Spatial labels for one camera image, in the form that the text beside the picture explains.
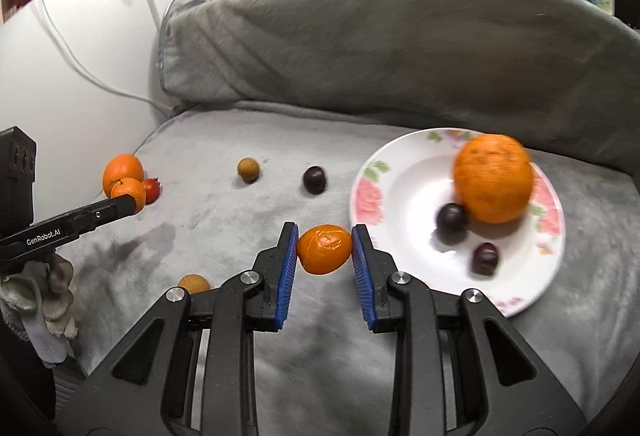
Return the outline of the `grey gloved left hand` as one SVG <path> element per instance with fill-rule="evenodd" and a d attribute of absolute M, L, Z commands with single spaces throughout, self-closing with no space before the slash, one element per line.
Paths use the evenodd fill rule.
<path fill-rule="evenodd" d="M 67 358 L 78 329 L 70 290 L 73 265 L 57 253 L 29 260 L 20 273 L 1 277 L 1 315 L 43 364 L 52 368 Z"/>

